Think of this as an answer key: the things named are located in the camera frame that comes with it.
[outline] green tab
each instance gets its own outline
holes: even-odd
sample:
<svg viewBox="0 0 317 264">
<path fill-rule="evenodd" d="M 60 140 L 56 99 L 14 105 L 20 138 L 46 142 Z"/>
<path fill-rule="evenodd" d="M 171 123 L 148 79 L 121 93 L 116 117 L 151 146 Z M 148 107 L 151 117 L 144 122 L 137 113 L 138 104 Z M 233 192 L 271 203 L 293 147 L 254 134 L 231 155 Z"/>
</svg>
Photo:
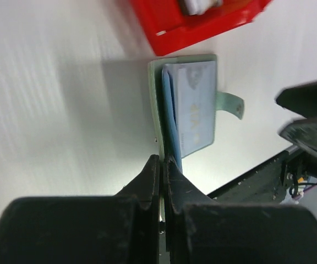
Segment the green tab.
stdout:
<svg viewBox="0 0 317 264">
<path fill-rule="evenodd" d="M 217 92 L 216 111 L 226 111 L 242 119 L 244 114 L 244 100 L 227 92 Z"/>
</svg>

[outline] red tray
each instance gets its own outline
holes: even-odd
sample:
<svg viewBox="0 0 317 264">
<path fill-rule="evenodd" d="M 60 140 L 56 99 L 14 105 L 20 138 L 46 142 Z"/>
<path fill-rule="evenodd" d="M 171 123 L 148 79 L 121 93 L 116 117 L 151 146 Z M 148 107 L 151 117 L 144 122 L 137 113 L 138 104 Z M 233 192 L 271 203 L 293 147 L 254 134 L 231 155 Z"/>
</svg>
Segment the red tray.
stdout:
<svg viewBox="0 0 317 264">
<path fill-rule="evenodd" d="M 203 15 L 184 15 L 178 0 L 131 0 L 152 49 L 163 56 L 252 22 L 271 0 L 224 0 Z"/>
</svg>

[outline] black object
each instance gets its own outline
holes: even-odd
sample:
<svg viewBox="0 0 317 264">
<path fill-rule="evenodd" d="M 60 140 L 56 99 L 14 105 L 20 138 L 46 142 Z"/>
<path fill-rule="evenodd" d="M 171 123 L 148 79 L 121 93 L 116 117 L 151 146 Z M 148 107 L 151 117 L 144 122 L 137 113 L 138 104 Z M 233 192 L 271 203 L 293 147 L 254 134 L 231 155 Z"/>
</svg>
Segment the black object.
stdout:
<svg viewBox="0 0 317 264">
<path fill-rule="evenodd" d="M 278 103 L 317 118 L 316 91 L 305 89 L 286 91 Z M 168 153 L 162 163 L 151 156 L 112 197 L 15 200 L 0 218 L 0 263 L 158 263 L 163 227 L 171 263 L 317 263 L 313 215 L 278 205 L 301 175 L 317 177 L 317 141 L 306 141 L 307 133 L 317 135 L 317 123 L 310 122 L 306 131 L 297 123 L 281 133 L 305 149 L 283 151 L 208 196 Z M 160 198 L 165 224 L 159 224 Z"/>
</svg>

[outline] cable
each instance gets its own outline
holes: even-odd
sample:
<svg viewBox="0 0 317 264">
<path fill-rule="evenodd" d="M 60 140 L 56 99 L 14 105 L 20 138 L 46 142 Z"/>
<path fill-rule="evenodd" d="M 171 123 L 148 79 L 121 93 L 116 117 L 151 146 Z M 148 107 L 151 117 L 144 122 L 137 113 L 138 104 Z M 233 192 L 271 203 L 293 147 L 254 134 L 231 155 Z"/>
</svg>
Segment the cable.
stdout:
<svg viewBox="0 0 317 264">
<path fill-rule="evenodd" d="M 294 191 L 295 189 L 298 189 L 298 186 L 317 186 L 317 183 L 297 183 L 296 186 L 291 186 L 289 189 L 289 194 L 292 198 L 297 196 L 297 193 Z"/>
</svg>

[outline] red container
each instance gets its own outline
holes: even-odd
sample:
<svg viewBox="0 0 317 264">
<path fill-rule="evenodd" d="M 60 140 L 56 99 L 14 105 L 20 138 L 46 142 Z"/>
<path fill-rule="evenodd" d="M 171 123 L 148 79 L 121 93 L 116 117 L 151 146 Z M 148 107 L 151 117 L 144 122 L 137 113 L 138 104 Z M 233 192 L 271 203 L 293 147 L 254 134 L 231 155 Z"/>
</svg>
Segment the red container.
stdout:
<svg viewBox="0 0 317 264">
<path fill-rule="evenodd" d="M 152 49 L 163 56 L 252 22 L 271 0 L 224 0 L 203 15 L 184 15 L 178 0 L 131 0 Z"/>
</svg>

